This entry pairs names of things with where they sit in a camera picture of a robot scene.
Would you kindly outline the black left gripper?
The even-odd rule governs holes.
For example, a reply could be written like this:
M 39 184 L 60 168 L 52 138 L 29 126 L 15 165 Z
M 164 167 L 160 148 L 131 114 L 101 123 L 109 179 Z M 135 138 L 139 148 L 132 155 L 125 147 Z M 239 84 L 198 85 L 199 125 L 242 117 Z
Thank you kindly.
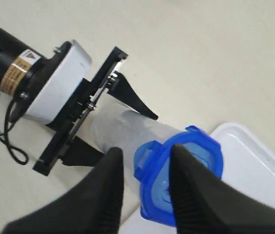
M 56 119 L 47 125 L 55 134 L 34 164 L 34 171 L 48 176 L 58 160 L 65 166 L 95 167 L 99 163 L 105 154 L 76 134 L 106 89 L 109 89 L 109 95 L 138 113 L 158 120 L 158 115 L 144 104 L 126 77 L 118 72 L 117 66 L 126 58 L 127 54 L 115 47 L 94 78 L 81 81 Z

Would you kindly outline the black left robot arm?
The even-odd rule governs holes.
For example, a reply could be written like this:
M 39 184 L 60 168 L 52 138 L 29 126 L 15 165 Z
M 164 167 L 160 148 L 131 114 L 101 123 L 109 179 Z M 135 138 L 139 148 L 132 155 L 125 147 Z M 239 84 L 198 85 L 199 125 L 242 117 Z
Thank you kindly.
M 15 124 L 27 118 L 55 132 L 33 166 L 36 172 L 49 175 L 58 160 L 66 166 L 95 166 L 104 154 L 76 134 L 103 91 L 123 99 L 128 82 L 119 67 L 126 58 L 115 47 L 94 78 L 87 80 L 92 61 L 77 41 L 64 42 L 46 58 L 0 28 L 0 94 L 11 97 L 0 141 L 12 159 L 20 165 L 29 161 L 9 138 Z

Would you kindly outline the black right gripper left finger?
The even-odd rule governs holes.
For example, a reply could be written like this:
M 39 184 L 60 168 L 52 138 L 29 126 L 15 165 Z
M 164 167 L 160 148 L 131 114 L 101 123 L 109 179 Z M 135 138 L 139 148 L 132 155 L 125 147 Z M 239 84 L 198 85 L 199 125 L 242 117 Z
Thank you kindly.
M 123 152 L 113 147 L 67 193 L 12 221 L 3 234 L 117 234 L 124 197 Z

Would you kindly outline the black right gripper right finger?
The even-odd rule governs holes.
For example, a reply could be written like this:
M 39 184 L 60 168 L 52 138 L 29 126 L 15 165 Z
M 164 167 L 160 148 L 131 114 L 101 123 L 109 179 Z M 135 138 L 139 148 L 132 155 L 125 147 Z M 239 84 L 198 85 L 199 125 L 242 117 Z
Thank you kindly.
M 224 183 L 201 163 L 190 162 L 182 145 L 174 145 L 171 151 L 181 166 L 190 165 L 185 173 L 202 213 L 193 217 L 188 214 L 191 206 L 180 214 L 174 207 L 178 234 L 275 234 L 274 208 Z

